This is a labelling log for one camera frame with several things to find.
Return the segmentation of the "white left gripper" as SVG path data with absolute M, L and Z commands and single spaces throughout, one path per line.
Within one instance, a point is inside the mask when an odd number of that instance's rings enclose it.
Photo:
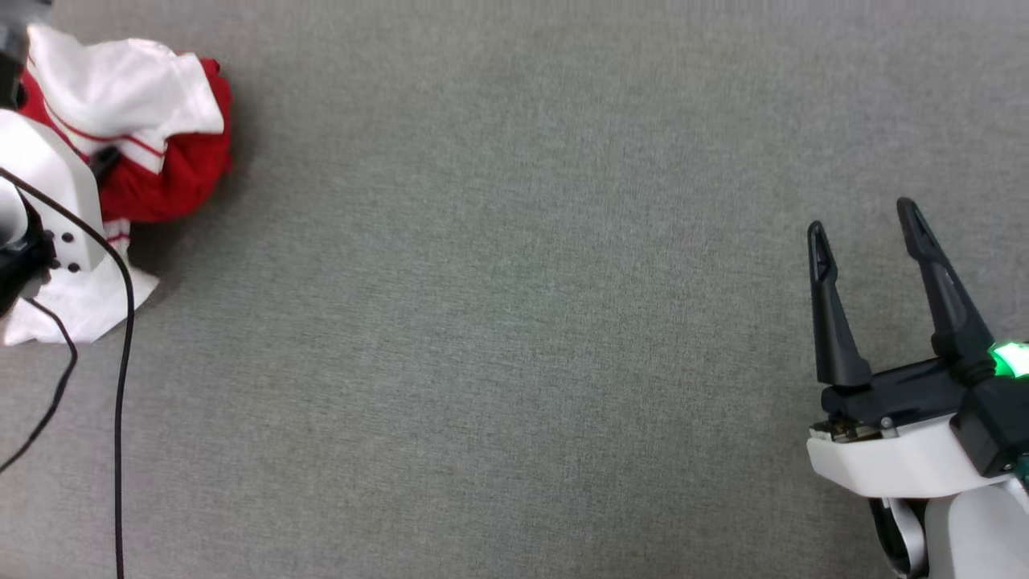
M 64 269 L 91 272 L 106 252 L 72 220 L 30 194 L 47 195 L 66 212 L 102 232 L 97 180 L 104 180 L 119 160 L 118 148 L 103 148 L 91 157 L 91 169 L 59 133 L 21 113 L 23 70 L 29 49 L 29 26 L 44 22 L 52 1 L 1 1 L 1 242 L 8 246 L 29 231 L 33 208 L 43 230 L 51 232 L 56 260 Z

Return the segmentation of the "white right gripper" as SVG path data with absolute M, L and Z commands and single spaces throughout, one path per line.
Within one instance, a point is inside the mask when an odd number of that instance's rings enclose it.
M 931 346 L 945 363 L 927 359 L 872 376 L 839 297 L 826 229 L 812 221 L 807 246 L 816 377 L 830 386 L 821 392 L 826 419 L 810 428 L 810 464 L 821 477 L 867 498 L 933 499 L 1005 483 L 1015 467 L 982 475 L 949 424 L 965 393 L 953 377 L 995 376 L 994 336 L 916 202 L 899 198 L 896 210 L 929 301 Z

